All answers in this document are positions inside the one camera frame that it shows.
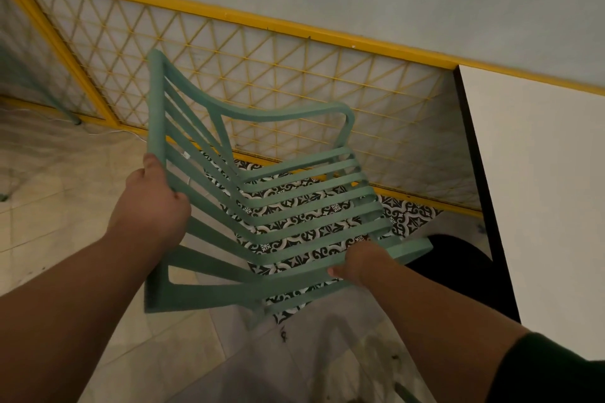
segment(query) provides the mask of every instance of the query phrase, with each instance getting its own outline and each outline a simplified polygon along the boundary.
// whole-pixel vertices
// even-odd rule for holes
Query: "person's left arm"
[[[77,402],[134,294],[185,235],[187,197],[155,156],[143,164],[99,241],[0,297],[0,402]]]

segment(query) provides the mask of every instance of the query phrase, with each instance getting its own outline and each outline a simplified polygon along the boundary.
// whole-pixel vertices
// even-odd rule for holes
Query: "person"
[[[150,154],[126,179],[105,235],[0,297],[0,402],[76,402],[119,319],[191,206]],[[604,401],[605,368],[485,304],[397,264],[379,245],[347,249],[333,277],[366,287],[440,403]]]

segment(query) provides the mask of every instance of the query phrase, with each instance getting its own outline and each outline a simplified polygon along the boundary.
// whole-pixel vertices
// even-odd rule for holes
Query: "forearm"
[[[1,297],[0,400],[76,402],[160,257],[110,232]]]
[[[392,260],[370,262],[365,285],[440,403],[484,402],[498,365],[527,330]]]

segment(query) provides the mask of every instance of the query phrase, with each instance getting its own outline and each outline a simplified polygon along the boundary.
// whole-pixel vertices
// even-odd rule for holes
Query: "person's right arm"
[[[349,247],[345,264],[329,273],[372,293],[439,403],[485,402],[505,354],[529,332],[398,264],[371,241]]]

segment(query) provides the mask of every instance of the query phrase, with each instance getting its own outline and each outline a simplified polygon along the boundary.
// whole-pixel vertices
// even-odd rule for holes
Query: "hand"
[[[170,189],[164,166],[155,155],[143,155],[143,166],[126,179],[107,234],[116,233],[121,239],[132,239],[165,252],[183,239],[191,206],[184,193]]]
[[[364,275],[381,264],[397,264],[391,255],[372,241],[359,241],[349,247],[344,255],[344,264],[328,268],[332,277],[346,279],[360,287],[365,286]]]

